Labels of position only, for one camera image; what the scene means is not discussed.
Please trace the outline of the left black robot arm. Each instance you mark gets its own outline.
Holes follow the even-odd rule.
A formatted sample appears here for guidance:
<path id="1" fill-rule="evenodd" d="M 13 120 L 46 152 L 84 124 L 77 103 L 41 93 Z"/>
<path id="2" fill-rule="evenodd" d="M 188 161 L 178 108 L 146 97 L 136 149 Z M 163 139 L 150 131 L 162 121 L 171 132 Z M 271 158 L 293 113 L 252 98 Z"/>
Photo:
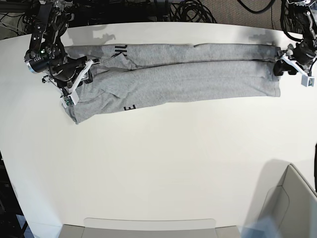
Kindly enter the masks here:
<path id="1" fill-rule="evenodd" d="M 312 76 L 317 61 L 317 2 L 315 0 L 283 0 L 280 25 L 283 33 L 296 44 L 278 53 L 273 73 L 298 72 Z"/>

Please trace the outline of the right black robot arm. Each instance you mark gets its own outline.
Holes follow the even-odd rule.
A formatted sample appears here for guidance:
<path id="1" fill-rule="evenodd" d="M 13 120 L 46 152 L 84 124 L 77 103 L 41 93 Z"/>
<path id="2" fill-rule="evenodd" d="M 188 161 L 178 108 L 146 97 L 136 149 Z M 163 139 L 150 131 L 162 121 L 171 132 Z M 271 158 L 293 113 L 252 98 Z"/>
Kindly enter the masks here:
<path id="1" fill-rule="evenodd" d="M 45 73 L 42 82 L 52 83 L 63 96 L 83 83 L 93 82 L 90 70 L 79 79 L 80 72 L 88 63 L 86 56 L 73 59 L 68 56 L 61 36 L 74 19 L 71 0 L 37 1 L 31 7 L 32 35 L 24 60 L 32 73 Z"/>

